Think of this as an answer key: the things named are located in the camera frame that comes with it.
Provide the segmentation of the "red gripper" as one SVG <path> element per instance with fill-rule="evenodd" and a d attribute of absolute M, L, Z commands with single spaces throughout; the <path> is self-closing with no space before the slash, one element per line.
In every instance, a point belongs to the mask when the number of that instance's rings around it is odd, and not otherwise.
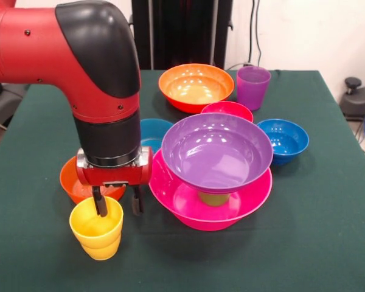
<path fill-rule="evenodd" d="M 151 147 L 141 147 L 139 156 L 127 165 L 113 168 L 91 165 L 80 148 L 76 155 L 76 172 L 79 181 L 92 186 L 92 197 L 97 215 L 105 217 L 108 214 L 106 201 L 101 194 L 100 186 L 126 184 L 133 186 L 131 207 L 134 215 L 144 213 L 142 191 L 139 185 L 148 184 L 151 178 L 153 150 Z"/>

